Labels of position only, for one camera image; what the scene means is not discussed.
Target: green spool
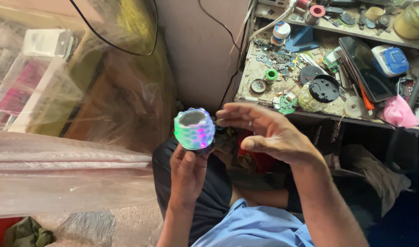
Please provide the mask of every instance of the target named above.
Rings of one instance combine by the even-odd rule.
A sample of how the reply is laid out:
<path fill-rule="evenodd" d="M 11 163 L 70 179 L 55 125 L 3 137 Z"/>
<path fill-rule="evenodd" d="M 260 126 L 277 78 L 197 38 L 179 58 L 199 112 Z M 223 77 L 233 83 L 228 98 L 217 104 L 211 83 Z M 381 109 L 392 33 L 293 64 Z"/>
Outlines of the green spool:
<path fill-rule="evenodd" d="M 268 69 L 266 70 L 266 75 L 264 76 L 264 79 L 267 83 L 273 83 L 275 79 L 278 77 L 278 72 L 275 69 Z"/>

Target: hand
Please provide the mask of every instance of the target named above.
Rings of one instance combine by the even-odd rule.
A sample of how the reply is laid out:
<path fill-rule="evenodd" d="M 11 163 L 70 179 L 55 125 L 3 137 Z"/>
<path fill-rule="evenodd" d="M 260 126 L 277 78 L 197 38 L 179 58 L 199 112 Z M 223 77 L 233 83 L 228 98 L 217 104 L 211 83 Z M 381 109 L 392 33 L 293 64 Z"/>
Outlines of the hand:
<path fill-rule="evenodd" d="M 169 206 L 194 210 L 197 197 L 199 197 L 205 181 L 208 156 L 209 154 L 196 156 L 191 151 L 185 151 L 179 143 L 170 158 L 171 197 Z"/>
<path fill-rule="evenodd" d="M 311 141 L 279 112 L 252 103 L 228 103 L 216 116 L 221 119 L 220 126 L 239 127 L 257 134 L 241 142 L 243 150 L 267 153 L 288 164 L 323 160 Z"/>

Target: green cloth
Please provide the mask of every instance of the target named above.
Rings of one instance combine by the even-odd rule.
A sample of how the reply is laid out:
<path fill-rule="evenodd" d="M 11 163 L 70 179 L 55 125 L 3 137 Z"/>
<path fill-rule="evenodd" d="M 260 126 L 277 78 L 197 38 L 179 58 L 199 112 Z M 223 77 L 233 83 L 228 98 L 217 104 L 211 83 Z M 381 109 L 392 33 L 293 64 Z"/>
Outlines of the green cloth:
<path fill-rule="evenodd" d="M 43 247 L 54 242 L 53 233 L 26 217 L 5 230 L 3 247 Z"/>

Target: red wire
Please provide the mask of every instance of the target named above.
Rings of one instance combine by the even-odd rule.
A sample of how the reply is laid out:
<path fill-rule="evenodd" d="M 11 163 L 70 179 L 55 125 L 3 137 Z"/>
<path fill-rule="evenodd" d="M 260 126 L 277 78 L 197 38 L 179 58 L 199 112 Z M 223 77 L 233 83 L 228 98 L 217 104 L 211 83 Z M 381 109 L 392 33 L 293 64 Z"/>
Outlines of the red wire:
<path fill-rule="evenodd" d="M 296 85 L 300 84 L 304 79 L 310 79 L 313 82 L 313 79 L 312 78 L 310 78 L 310 77 L 304 77 L 297 84 L 295 84 L 291 89 L 289 89 L 286 93 L 289 93 Z"/>

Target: colorful speaker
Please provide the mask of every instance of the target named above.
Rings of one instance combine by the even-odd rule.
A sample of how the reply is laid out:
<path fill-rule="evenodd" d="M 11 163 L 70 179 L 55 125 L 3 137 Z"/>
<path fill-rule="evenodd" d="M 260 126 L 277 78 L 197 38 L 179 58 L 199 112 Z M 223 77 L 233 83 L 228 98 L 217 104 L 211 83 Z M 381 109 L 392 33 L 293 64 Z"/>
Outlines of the colorful speaker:
<path fill-rule="evenodd" d="M 174 136 L 185 149 L 208 153 L 214 146 L 215 126 L 203 108 L 190 108 L 174 118 Z"/>

